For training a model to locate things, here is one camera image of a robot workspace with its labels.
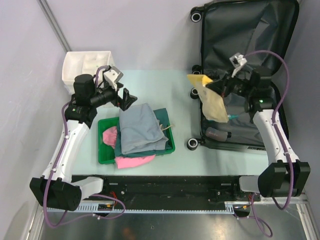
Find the yellow cloth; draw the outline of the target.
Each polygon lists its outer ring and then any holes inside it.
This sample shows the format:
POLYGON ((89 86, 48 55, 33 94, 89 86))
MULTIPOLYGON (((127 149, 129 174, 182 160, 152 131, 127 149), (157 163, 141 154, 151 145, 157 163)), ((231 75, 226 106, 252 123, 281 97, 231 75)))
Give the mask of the yellow cloth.
POLYGON ((208 121, 227 123, 229 117, 224 99, 218 93, 209 89, 209 84, 214 83, 214 81, 204 74, 188 74, 187 78, 198 92, 204 117, 208 121))

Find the teal toothpaste tube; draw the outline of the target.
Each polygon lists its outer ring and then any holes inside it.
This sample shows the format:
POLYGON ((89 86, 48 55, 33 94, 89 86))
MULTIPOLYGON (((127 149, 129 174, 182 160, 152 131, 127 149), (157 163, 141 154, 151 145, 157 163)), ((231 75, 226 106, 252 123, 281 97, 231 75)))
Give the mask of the teal toothpaste tube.
POLYGON ((239 117, 239 115, 237 115, 237 114, 228 114, 227 117, 228 117, 229 120, 233 120, 233 119, 237 119, 239 117))

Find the pink cloth garment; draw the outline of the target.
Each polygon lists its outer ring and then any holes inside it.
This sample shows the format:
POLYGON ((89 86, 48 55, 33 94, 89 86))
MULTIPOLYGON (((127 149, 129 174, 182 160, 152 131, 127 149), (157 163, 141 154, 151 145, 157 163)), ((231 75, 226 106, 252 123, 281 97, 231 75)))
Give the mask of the pink cloth garment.
MULTIPOLYGON (((105 145, 110 146, 114 153, 116 153, 116 147, 120 144, 117 143, 117 139, 120 136, 117 127, 112 126, 102 133, 102 141, 105 145)), ((147 164, 154 160, 156 155, 147 156, 137 156, 137 157, 127 157, 127 156, 115 156, 115 163, 118 169, 134 168, 147 164)))

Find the space astronaut hardshell suitcase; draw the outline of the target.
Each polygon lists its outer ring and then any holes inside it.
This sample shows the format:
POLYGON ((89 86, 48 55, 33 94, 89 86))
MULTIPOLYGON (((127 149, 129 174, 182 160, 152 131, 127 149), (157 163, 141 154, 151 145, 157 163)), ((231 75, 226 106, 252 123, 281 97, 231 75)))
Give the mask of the space astronaut hardshell suitcase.
MULTIPOLYGON (((275 74, 287 52, 299 9, 296 0, 213 0, 193 7, 191 21, 201 23, 201 63, 192 67, 192 73, 221 80, 231 70, 230 57, 240 53, 249 54, 250 67, 264 67, 275 74)), ((225 98, 227 113, 239 115, 227 123, 201 115, 198 144, 209 149, 263 150, 262 137, 245 112, 245 101, 234 93, 225 98), (231 138, 216 141, 206 137, 209 127, 231 132, 231 138)))

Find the pink plastic pouch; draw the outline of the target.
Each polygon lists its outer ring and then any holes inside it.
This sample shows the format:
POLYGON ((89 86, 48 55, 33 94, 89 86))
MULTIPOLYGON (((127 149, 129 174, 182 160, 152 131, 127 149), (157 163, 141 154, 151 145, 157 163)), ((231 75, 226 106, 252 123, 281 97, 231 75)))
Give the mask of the pink plastic pouch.
POLYGON ((227 139, 232 137, 232 133, 208 127, 205 131, 205 136, 219 142, 226 142, 227 139))

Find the green plastic tray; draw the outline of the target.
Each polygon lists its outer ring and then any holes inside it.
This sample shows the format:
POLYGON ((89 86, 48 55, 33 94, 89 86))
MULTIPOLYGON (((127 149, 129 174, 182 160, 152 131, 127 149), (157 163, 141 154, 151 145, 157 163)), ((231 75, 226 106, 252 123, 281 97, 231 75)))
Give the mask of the green plastic tray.
MULTIPOLYGON (((115 163, 115 153, 111 146, 103 142, 103 132, 111 127, 115 127, 119 123, 119 117, 112 117, 101 119, 97 122, 97 155, 100 164, 113 164, 115 163)), ((172 129, 166 129, 164 135, 168 138, 165 145, 165 150, 157 151, 156 156, 171 154, 176 150, 172 129)))

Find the white drawer organizer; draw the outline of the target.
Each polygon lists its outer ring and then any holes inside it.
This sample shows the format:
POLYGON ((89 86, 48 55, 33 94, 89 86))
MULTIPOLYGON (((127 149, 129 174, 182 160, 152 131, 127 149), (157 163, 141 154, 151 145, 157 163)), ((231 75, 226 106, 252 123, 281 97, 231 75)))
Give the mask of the white drawer organizer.
POLYGON ((75 93, 75 77, 81 74, 95 75, 101 66, 115 66, 111 51, 68 51, 65 55, 61 79, 69 95, 75 93))

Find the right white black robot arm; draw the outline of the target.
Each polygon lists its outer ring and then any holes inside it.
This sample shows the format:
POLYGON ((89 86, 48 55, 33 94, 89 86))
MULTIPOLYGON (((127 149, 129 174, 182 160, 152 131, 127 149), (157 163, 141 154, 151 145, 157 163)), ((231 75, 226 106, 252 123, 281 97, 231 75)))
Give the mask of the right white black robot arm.
POLYGON ((250 79, 230 75, 202 86, 214 92, 220 101, 231 93, 245 98, 245 112, 257 127, 269 160, 269 166, 256 178, 257 187, 251 192, 273 199, 300 196, 311 168, 308 162, 300 161, 286 138, 279 114, 282 103, 270 97, 271 75, 254 70, 250 79))

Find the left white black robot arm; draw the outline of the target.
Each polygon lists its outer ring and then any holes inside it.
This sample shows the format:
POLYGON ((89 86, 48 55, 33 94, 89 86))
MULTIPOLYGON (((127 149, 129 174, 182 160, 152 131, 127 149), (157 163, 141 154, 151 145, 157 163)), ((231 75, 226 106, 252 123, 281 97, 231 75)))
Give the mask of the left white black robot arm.
POLYGON ((121 110, 127 110, 137 97, 124 88, 123 96, 118 94, 123 87, 122 72, 107 70, 102 75, 102 86, 94 82, 94 76, 81 74, 75 77, 74 94, 62 108, 63 130, 57 148, 41 177, 31 179, 29 187, 43 208, 75 211, 80 202, 95 195, 100 200, 110 196, 111 188, 100 177, 88 176, 72 181, 72 169, 80 146, 88 134, 97 108, 112 103, 121 110))

